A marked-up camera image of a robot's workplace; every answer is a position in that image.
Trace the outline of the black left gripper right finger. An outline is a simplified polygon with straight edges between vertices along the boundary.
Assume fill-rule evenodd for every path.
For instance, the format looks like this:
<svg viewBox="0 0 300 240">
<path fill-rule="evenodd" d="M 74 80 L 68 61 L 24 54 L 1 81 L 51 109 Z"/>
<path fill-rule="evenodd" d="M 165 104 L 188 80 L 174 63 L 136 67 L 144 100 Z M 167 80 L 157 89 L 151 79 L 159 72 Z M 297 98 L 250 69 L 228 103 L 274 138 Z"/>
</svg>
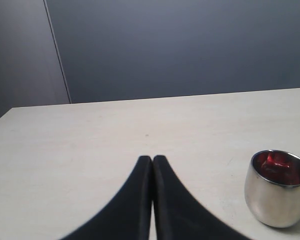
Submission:
<svg viewBox="0 0 300 240">
<path fill-rule="evenodd" d="M 179 180 L 168 159 L 153 162 L 153 204 L 158 240 L 247 240 L 203 207 Z"/>
</svg>

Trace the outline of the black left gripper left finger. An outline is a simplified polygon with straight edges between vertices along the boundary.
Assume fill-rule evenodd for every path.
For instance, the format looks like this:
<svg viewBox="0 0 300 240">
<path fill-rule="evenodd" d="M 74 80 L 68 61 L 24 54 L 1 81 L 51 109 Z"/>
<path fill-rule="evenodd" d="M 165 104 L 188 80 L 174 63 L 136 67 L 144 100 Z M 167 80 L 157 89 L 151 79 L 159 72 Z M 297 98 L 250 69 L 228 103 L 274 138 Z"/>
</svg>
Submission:
<svg viewBox="0 0 300 240">
<path fill-rule="evenodd" d="M 148 240 L 153 198 L 153 162 L 140 156 L 116 195 L 64 240 Z"/>
</svg>

